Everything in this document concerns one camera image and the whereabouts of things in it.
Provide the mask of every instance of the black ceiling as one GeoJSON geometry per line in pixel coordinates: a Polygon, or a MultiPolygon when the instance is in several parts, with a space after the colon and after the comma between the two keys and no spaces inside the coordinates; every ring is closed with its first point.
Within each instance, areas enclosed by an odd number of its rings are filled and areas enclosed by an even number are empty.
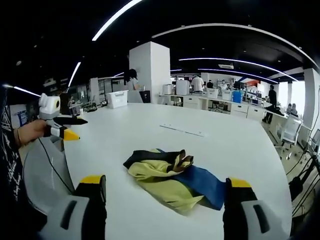
{"type": "MultiPolygon", "coordinates": [[[[144,0],[123,14],[97,41],[100,27],[130,0],[10,1],[1,8],[2,82],[36,93],[45,79],[70,78],[82,62],[73,85],[107,77],[129,67],[129,50],[148,41],[170,48],[171,68],[195,72],[217,68],[216,57],[250,61],[280,71],[310,67],[310,61],[273,37],[235,27],[199,27],[151,38],[153,35],[204,23],[251,25],[302,48],[313,59],[320,55],[318,6],[289,0],[144,0]]],[[[269,77],[275,72],[243,63],[235,70],[269,77]]]]}

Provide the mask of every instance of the white printer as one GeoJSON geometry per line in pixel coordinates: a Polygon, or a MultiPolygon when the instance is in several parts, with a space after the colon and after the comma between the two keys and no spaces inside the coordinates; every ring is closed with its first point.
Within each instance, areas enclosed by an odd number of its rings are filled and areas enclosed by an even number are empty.
{"type": "Polygon", "coordinates": [[[177,95],[188,95],[190,93],[190,82],[188,80],[176,81],[175,92],[177,95]]]}

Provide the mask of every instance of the floor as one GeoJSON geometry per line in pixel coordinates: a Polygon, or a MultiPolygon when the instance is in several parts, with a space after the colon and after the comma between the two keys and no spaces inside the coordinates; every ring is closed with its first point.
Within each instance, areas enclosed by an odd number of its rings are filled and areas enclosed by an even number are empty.
{"type": "MultiPolygon", "coordinates": [[[[276,141],[275,141],[274,137],[271,135],[271,133],[269,132],[269,124],[264,123],[264,122],[262,122],[261,124],[262,124],[262,127],[264,128],[264,130],[266,131],[266,133],[268,134],[268,136],[270,137],[273,144],[275,144],[276,141]]],[[[299,145],[292,146],[291,148],[289,148],[289,146],[287,146],[287,147],[288,147],[288,150],[285,150],[283,152],[282,160],[281,160],[284,171],[286,173],[288,173],[294,167],[294,165],[299,161],[299,159],[302,155],[302,152],[303,152],[303,149],[299,145]]],[[[281,149],[277,149],[277,152],[279,155],[281,155],[281,149]]],[[[299,164],[287,175],[288,182],[290,182],[294,177],[299,175],[299,173],[303,170],[303,168],[306,165],[309,158],[310,157],[308,154],[305,154],[302,157],[299,164]]],[[[306,180],[306,182],[304,183],[302,193],[300,193],[300,195],[293,201],[292,212],[294,211],[296,206],[300,206],[300,207],[298,207],[298,210],[296,210],[295,214],[292,217],[300,216],[300,215],[305,214],[309,211],[309,209],[313,203],[313,199],[315,197],[315,194],[316,194],[315,189],[318,189],[320,186],[320,182],[318,182],[316,184],[316,186],[314,187],[315,183],[319,179],[319,177],[316,177],[317,174],[318,174],[317,170],[314,169],[312,171],[312,173],[310,174],[310,176],[308,177],[308,179],[306,180]],[[313,182],[312,187],[310,187],[308,193],[310,192],[311,189],[312,189],[312,191],[309,195],[307,194],[308,196],[306,195],[307,198],[305,199],[304,203],[301,205],[300,201],[301,201],[302,197],[305,195],[307,189],[309,188],[309,186],[311,185],[312,182],[313,182]]]]}

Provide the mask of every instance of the white table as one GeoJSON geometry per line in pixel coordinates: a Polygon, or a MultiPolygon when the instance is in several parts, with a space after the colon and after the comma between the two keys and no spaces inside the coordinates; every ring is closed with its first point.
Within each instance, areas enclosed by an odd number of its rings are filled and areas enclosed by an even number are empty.
{"type": "Polygon", "coordinates": [[[291,230],[289,185],[279,156],[262,126],[253,120],[217,112],[155,104],[100,108],[85,113],[85,125],[73,126],[79,141],[64,143],[75,187],[88,175],[107,178],[106,239],[223,240],[223,213],[197,204],[188,216],[162,205],[139,187],[123,163],[134,150],[186,150],[194,165],[220,180],[248,181],[257,198],[291,230]],[[160,127],[172,124],[205,137],[160,127]]]}

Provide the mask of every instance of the ceiling light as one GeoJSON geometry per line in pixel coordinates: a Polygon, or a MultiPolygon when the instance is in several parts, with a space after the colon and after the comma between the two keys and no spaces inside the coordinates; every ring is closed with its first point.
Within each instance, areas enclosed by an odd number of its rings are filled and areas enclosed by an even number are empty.
{"type": "Polygon", "coordinates": [[[262,67],[262,68],[265,68],[265,69],[269,69],[269,70],[272,70],[272,71],[275,71],[279,74],[282,74],[284,76],[287,76],[295,81],[298,82],[297,79],[295,79],[294,77],[282,72],[282,71],[279,71],[277,69],[274,69],[274,68],[271,68],[269,66],[264,66],[264,65],[261,65],[261,64],[258,64],[258,63],[254,63],[254,62],[250,62],[250,61],[242,61],[242,60],[236,60],[236,59],[229,59],[229,58],[219,58],[219,57],[197,57],[197,58],[183,58],[183,59],[179,59],[179,61],[188,61],[188,60],[222,60],[222,61],[234,61],[234,62],[239,62],[239,63],[244,63],[244,64],[251,64],[251,65],[255,65],[255,66],[259,66],[259,67],[262,67]]]}
{"type": "Polygon", "coordinates": [[[77,72],[80,64],[81,64],[81,62],[78,62],[78,63],[76,64],[75,69],[74,69],[74,71],[73,71],[73,73],[72,73],[72,76],[71,76],[71,78],[70,78],[70,82],[69,82],[69,84],[68,84],[68,88],[70,87],[71,82],[72,82],[72,80],[74,79],[74,77],[75,77],[75,75],[76,75],[76,72],[77,72]]]}
{"type": "Polygon", "coordinates": [[[96,41],[100,35],[111,25],[114,21],[117,20],[122,14],[132,8],[134,5],[140,3],[142,0],[132,0],[124,7],[122,7],[119,11],[117,11],[106,23],[100,28],[100,30],[96,33],[96,35],[92,38],[92,41],[96,41]]]}
{"type": "Polygon", "coordinates": [[[21,88],[21,87],[18,87],[18,86],[11,86],[11,85],[9,85],[9,84],[3,84],[2,86],[3,86],[4,88],[11,88],[11,89],[14,88],[14,89],[17,89],[17,90],[19,90],[19,91],[25,92],[25,93],[27,93],[27,94],[31,94],[31,95],[35,95],[35,96],[37,96],[37,97],[41,97],[41,95],[35,94],[35,93],[31,92],[31,91],[25,90],[25,89],[23,89],[23,88],[21,88]]]}
{"type": "Polygon", "coordinates": [[[122,74],[124,74],[124,72],[119,73],[119,74],[117,74],[117,75],[114,75],[114,77],[118,77],[118,76],[120,76],[120,75],[122,75],[122,74]]]}
{"type": "Polygon", "coordinates": [[[229,72],[229,73],[235,73],[235,74],[244,74],[244,75],[249,75],[249,76],[253,76],[256,78],[260,78],[260,79],[265,79],[268,80],[270,82],[276,83],[278,84],[277,81],[262,77],[262,76],[257,76],[257,75],[253,75],[253,74],[249,74],[249,73],[245,73],[245,72],[240,72],[240,71],[231,71],[231,70],[222,70],[222,69],[208,69],[208,68],[198,68],[198,70],[200,71],[221,71],[221,72],[229,72]]]}

